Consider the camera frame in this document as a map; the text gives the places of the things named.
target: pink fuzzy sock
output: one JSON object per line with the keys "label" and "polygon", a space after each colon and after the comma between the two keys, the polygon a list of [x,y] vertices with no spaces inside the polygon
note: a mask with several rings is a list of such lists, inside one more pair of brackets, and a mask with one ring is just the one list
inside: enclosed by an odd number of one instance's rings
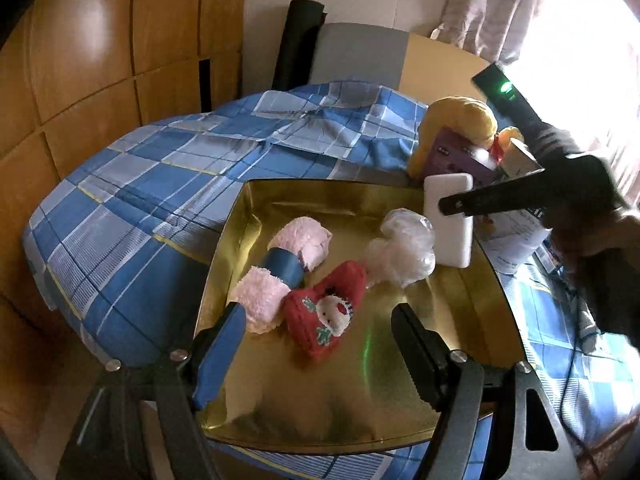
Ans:
{"label": "pink fuzzy sock", "polygon": [[[283,249],[295,255],[305,270],[313,270],[326,258],[331,236],[320,222],[302,216],[294,218],[280,229],[269,242],[268,250]],[[280,303],[290,290],[289,286],[273,276],[269,269],[251,267],[229,293],[229,301],[237,301],[244,307],[247,330],[262,334],[273,330],[282,322]]]}
{"label": "pink fuzzy sock", "polygon": [[318,220],[294,218],[271,239],[268,249],[279,247],[298,256],[305,270],[314,270],[329,254],[332,234]]}
{"label": "pink fuzzy sock", "polygon": [[246,310],[246,329],[263,334],[282,322],[280,302],[290,288],[267,269],[252,267],[229,294],[229,301],[237,301]]}

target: gold tray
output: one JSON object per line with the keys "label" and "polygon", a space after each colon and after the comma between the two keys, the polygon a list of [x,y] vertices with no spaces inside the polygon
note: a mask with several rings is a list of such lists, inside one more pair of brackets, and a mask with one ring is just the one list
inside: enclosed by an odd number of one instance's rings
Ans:
{"label": "gold tray", "polygon": [[[422,211],[422,190],[338,180],[252,180],[244,183],[211,263],[196,332],[213,326],[228,291],[266,254],[289,220],[311,216],[329,229],[329,257],[305,275],[317,283],[337,264],[359,259],[380,236],[391,209]],[[524,359],[511,310],[494,271],[474,243],[466,269],[436,266],[405,290],[369,290],[340,344],[313,364],[286,324],[247,332],[218,398],[200,413],[205,434],[235,446],[288,453],[343,454],[416,444],[431,437],[438,414],[418,397],[390,329],[407,302],[449,348],[477,361],[510,367]],[[490,406],[484,406],[487,414]]]}

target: blue tape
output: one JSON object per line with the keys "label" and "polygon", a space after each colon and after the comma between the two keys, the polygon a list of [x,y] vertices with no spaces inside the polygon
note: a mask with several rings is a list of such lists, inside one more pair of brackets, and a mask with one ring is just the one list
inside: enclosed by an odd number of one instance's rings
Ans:
{"label": "blue tape", "polygon": [[260,266],[289,288],[298,288],[304,279],[305,267],[298,257],[279,247],[269,249]]}
{"label": "blue tape", "polygon": [[244,337],[246,313],[242,305],[229,303],[225,314],[213,329],[209,329],[217,330],[216,338],[198,367],[198,382],[193,393],[193,402],[199,410],[203,410],[207,402],[218,396],[226,371],[229,370]]}

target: cable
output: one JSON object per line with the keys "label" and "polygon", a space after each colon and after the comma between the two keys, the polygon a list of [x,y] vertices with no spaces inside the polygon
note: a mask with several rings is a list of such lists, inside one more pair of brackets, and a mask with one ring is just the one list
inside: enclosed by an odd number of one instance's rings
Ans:
{"label": "cable", "polygon": [[[569,294],[572,297],[572,301],[577,301],[577,294],[569,291]],[[602,476],[600,472],[600,468],[598,464],[596,464],[596,460],[591,453],[591,449],[585,444],[585,442],[575,434],[575,431],[572,430],[571,427],[564,421],[564,413],[562,412],[562,407],[564,406],[564,399],[566,397],[566,391],[569,387],[569,380],[571,379],[572,370],[574,369],[575,356],[578,353],[578,336],[580,335],[580,306],[575,304],[575,331],[574,331],[574,348],[571,352],[571,359],[569,360],[569,369],[566,372],[564,377],[564,387],[562,388],[562,396],[560,397],[560,410],[559,410],[559,419],[560,424],[564,428],[564,430],[568,433],[568,435],[575,441],[575,443],[580,447],[584,455],[587,457],[589,462],[591,463],[591,467],[593,467],[593,472],[596,475],[596,478],[599,479]]]}

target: black rolled mat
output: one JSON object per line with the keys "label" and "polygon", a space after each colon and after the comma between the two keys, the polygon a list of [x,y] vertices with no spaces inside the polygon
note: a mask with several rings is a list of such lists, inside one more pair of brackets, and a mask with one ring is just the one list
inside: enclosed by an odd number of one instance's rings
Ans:
{"label": "black rolled mat", "polygon": [[313,0],[290,2],[271,89],[287,91],[308,82],[323,11],[324,5]]}

